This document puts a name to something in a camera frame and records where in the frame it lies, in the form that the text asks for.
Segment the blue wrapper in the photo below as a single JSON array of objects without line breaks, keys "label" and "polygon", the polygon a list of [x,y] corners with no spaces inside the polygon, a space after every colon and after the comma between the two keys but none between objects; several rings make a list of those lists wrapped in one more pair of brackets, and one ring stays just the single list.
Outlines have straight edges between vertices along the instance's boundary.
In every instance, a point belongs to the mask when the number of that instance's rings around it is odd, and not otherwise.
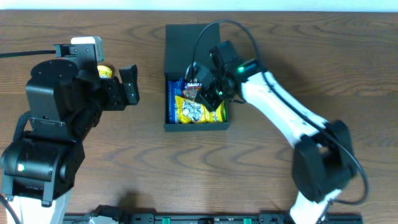
[{"label": "blue wrapper", "polygon": [[175,96],[182,96],[182,89],[184,80],[181,78],[178,81],[169,81],[167,86],[169,89],[169,123],[177,124],[178,120],[177,105],[175,104]]}]

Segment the open box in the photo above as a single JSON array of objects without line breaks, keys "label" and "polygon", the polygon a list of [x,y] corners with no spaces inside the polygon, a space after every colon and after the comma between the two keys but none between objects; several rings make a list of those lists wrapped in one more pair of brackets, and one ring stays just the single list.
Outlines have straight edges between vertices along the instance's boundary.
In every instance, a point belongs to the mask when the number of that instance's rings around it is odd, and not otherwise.
[{"label": "open box", "polygon": [[[227,130],[229,126],[228,102],[225,101],[225,122],[203,124],[173,124],[169,122],[169,98],[167,83],[185,76],[191,64],[193,46],[207,24],[166,25],[165,76],[165,131],[213,131]],[[215,69],[209,50],[220,43],[220,27],[215,24],[203,33],[195,55],[195,61]]]}]

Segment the white background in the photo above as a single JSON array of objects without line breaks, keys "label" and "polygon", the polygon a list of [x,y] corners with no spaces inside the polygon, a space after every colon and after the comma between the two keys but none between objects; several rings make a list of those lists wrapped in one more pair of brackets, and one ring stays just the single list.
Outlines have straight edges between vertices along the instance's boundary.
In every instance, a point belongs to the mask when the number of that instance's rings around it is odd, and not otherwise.
[{"label": "white background", "polygon": [[0,9],[398,12],[398,0],[0,0]]}]

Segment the table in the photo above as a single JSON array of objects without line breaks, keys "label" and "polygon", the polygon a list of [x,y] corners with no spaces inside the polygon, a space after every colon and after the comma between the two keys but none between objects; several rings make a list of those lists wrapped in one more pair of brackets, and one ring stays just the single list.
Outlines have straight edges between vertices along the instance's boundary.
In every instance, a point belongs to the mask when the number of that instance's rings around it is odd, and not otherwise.
[{"label": "table", "polygon": [[[137,64],[141,100],[104,112],[84,142],[68,213],[97,205],[129,211],[256,213],[288,210],[297,189],[292,149],[251,105],[230,104],[227,131],[165,133],[166,24],[228,18],[250,28],[263,61],[294,97],[351,130],[356,157],[371,184],[357,207],[366,223],[398,218],[398,14],[337,12],[1,11],[0,52],[52,49],[72,37],[103,38],[105,62]],[[243,32],[221,26],[241,55],[254,56]],[[53,55],[0,59],[0,148],[9,145],[20,114],[29,110],[25,84],[34,65]],[[355,178],[341,195],[362,194]],[[5,222],[4,209],[0,221]]]}]

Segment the box lid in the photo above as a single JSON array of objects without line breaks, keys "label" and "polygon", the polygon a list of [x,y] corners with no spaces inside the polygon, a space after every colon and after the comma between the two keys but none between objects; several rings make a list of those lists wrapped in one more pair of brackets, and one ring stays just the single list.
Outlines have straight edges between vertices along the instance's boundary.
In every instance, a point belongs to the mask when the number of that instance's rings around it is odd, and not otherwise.
[{"label": "box lid", "polygon": [[[166,25],[166,51],[164,75],[170,80],[178,80],[192,61],[193,47],[200,32],[207,24],[169,24]],[[195,61],[211,70],[215,66],[209,50],[220,43],[220,27],[214,24],[203,33],[195,55]]]}]

